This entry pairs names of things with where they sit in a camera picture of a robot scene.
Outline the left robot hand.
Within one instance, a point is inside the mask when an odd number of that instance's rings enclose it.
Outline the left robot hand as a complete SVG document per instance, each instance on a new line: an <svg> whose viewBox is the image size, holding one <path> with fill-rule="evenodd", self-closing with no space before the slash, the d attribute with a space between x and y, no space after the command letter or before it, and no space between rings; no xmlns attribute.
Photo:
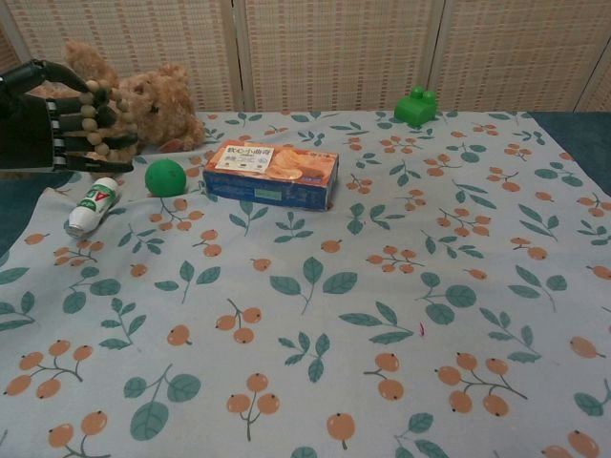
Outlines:
<svg viewBox="0 0 611 458"><path fill-rule="evenodd" d="M136 144L129 105L108 82L38 59L1 75L3 173L128 173L130 158L108 155Z"/></svg>

